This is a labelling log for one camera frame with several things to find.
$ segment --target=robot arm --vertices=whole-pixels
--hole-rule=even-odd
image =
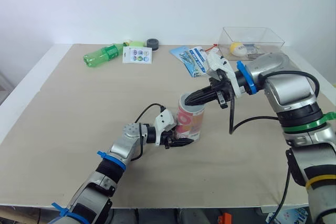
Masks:
[[[156,117],[154,125],[141,123],[125,125],[122,136],[112,147],[106,153],[98,152],[102,161],[75,193],[67,208],[61,208],[53,203],[53,206],[60,211],[60,217],[50,223],[104,224],[112,206],[110,198],[139,145],[156,143],[170,148],[193,142],[188,138],[175,139],[173,132],[175,126],[175,119],[167,109]]]
[[[291,146],[286,151],[289,169],[296,183],[307,189],[313,221],[335,223],[336,139],[327,123],[327,120],[335,119],[335,113],[323,115],[319,108],[316,100],[318,82],[314,93],[307,78],[294,74],[298,69],[281,52],[260,56],[246,66],[238,62],[238,71],[234,75],[228,65],[225,58],[210,52],[208,74],[212,76],[209,79],[211,85],[192,93],[185,100],[186,105],[217,100],[224,109],[226,102],[234,99],[232,92],[239,97],[244,92],[252,95],[264,90],[277,113],[286,143]]]

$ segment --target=plastic bottle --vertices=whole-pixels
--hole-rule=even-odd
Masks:
[[[119,55],[122,55],[122,49],[127,45],[128,44],[125,42],[122,44],[111,44],[107,47],[100,48],[95,52],[84,55],[84,62],[89,67],[95,67],[105,61],[109,61]]]

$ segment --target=pink can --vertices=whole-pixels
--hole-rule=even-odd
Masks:
[[[200,139],[205,105],[185,105],[184,100],[188,97],[188,95],[190,95],[190,93],[181,95],[178,101],[176,137],[190,138],[197,141]]]

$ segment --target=wire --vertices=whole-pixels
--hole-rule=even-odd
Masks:
[[[140,134],[140,154],[137,157],[132,158],[131,161],[135,161],[139,159],[143,153],[143,136],[142,136],[142,130],[141,130],[141,123],[139,123],[139,134]]]
[[[229,89],[230,94],[230,123],[229,123],[229,134],[231,135],[234,132],[234,117],[235,117],[235,94],[233,88]]]
[[[233,132],[241,125],[243,125],[244,123],[247,123],[247,122],[250,122],[250,121],[253,121],[253,120],[258,120],[258,119],[270,119],[270,120],[278,120],[279,119],[275,116],[266,116],[266,115],[263,115],[263,116],[253,116],[252,118],[248,118],[248,119],[245,119],[245,120],[242,120],[240,123],[237,123],[234,127],[233,127]]]
[[[320,93],[320,83],[319,83],[318,79],[316,79],[315,76],[313,76],[309,73],[306,73],[306,72],[302,72],[302,71],[278,71],[278,72],[268,73],[264,76],[261,74],[261,75],[259,75],[259,78],[261,79],[262,84],[264,84],[265,80],[268,77],[277,76],[278,74],[298,74],[300,76],[308,77],[310,80],[312,80],[314,82],[314,85],[315,85],[315,92],[314,93],[315,93],[316,98]]]
[[[283,195],[282,195],[282,199],[281,199],[281,202],[280,204],[278,205],[278,208],[277,210],[275,211],[275,213],[273,214],[272,218],[269,220],[268,224],[272,224],[272,222],[275,220],[275,218],[277,217],[278,213],[280,212],[284,202],[285,202],[285,199],[286,199],[286,195],[287,195],[287,190],[288,190],[288,185],[289,185],[289,178],[290,178],[290,169],[288,167],[288,170],[287,170],[287,177],[286,177],[286,184],[285,184],[285,189],[283,191]]]
[[[161,107],[163,107],[163,106],[162,106],[161,104],[159,104],[159,103],[152,103],[152,104],[148,105],[147,108],[144,109],[144,110],[141,112],[141,114],[138,116],[138,118],[136,119],[135,123],[138,122],[138,120],[144,115],[144,113],[145,113],[150,107],[155,106],[155,105],[156,105],[156,106],[159,106],[160,109],[161,109]]]
[[[204,51],[205,52],[208,52],[209,50],[211,50],[211,49],[213,49],[214,47],[217,47],[218,46],[218,44],[214,44],[212,47],[210,47],[210,48],[208,48],[208,49],[205,49]]]
[[[147,106],[147,108],[145,108],[141,114],[138,116],[138,118],[136,119],[135,123],[137,123],[139,121],[139,119],[144,115],[144,113],[150,108],[150,107],[153,107],[153,106],[159,106],[160,107],[160,111],[164,111],[165,110],[165,107],[159,103],[152,103],[150,105]],[[142,136],[142,130],[141,130],[141,123],[139,123],[139,134],[140,134],[140,154],[135,157],[135,158],[132,158],[131,161],[135,161],[137,159],[139,159],[142,154],[143,154],[143,136]]]
[[[40,223],[40,219],[41,219],[41,209],[38,209],[38,219],[37,219],[37,224]]]

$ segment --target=plastic bin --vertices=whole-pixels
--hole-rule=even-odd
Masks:
[[[234,42],[242,43],[247,49],[245,56],[237,57],[230,52]],[[285,42],[271,29],[266,27],[223,27],[218,47],[226,59],[254,60],[258,56],[276,52]]]

